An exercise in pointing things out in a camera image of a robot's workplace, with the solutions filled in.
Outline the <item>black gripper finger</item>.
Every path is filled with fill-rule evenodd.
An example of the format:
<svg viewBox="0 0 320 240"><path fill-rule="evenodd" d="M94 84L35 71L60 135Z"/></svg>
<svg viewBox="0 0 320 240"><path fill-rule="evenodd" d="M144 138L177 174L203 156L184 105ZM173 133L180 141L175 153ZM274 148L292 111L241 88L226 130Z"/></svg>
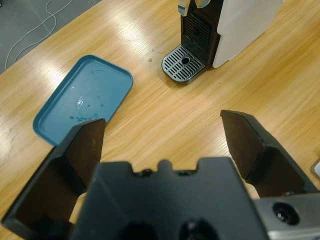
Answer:
<svg viewBox="0 0 320 240"><path fill-rule="evenodd" d="M103 118L72 127L22 188L1 225L25 240L67 240L75 204L100 162L105 128Z"/></svg>
<svg viewBox="0 0 320 240"><path fill-rule="evenodd" d="M264 197L318 193L283 146L250 114L222 110L227 146L241 177Z"/></svg>

